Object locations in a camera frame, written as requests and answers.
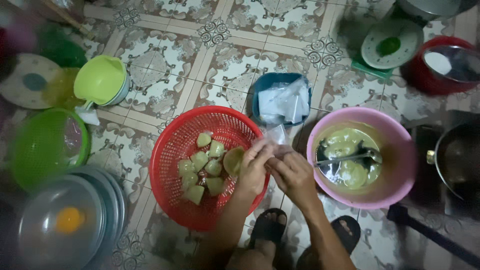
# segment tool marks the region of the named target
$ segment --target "person's left hand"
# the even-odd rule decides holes
[[[273,156],[274,150],[275,147],[263,139],[256,142],[243,154],[236,189],[255,196],[262,192],[266,175],[265,163]]]

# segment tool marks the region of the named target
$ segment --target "red plastic basket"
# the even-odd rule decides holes
[[[201,232],[214,229],[235,188],[232,177],[224,172],[221,176],[228,181],[228,188],[223,194],[211,197],[205,192],[199,206],[181,198],[183,192],[180,189],[178,162],[200,150],[196,141],[198,134],[204,131],[213,132],[212,138],[223,143],[227,150],[238,146],[248,149],[254,139],[263,135],[257,125],[242,113],[221,106],[205,106],[181,114],[158,137],[149,168],[155,199],[176,223]],[[269,179],[270,176],[266,175],[264,189],[253,201],[249,214],[262,201]]]

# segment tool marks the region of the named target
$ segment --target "metal spoon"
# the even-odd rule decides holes
[[[359,159],[362,159],[362,158],[371,158],[375,163],[380,163],[380,164],[382,163],[382,161],[383,161],[382,156],[380,155],[380,153],[377,150],[375,150],[373,148],[367,148],[367,147],[364,147],[363,149],[367,150],[363,154],[353,154],[353,155],[349,155],[349,156],[346,156],[346,157],[341,157],[341,158],[334,159],[334,160],[323,160],[323,161],[317,162],[316,165],[317,166],[322,166],[322,165],[338,163],[338,162],[346,161],[346,160],[359,160]]]

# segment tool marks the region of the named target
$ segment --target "blue plastic container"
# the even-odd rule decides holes
[[[254,84],[255,92],[253,93],[253,102],[252,102],[252,112],[256,121],[261,124],[267,124],[260,119],[260,110],[258,109],[258,92],[269,89],[273,83],[293,83],[302,74],[300,73],[267,73],[263,74],[258,78],[257,82]],[[312,88],[308,89],[308,107],[312,105]],[[298,123],[292,124],[291,122],[283,123],[287,127],[296,126],[302,124],[307,119],[308,115],[302,116],[302,120]]]

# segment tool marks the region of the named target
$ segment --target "white powder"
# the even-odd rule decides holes
[[[452,65],[446,56],[438,52],[425,54],[425,62],[436,72],[445,75],[452,70]]]

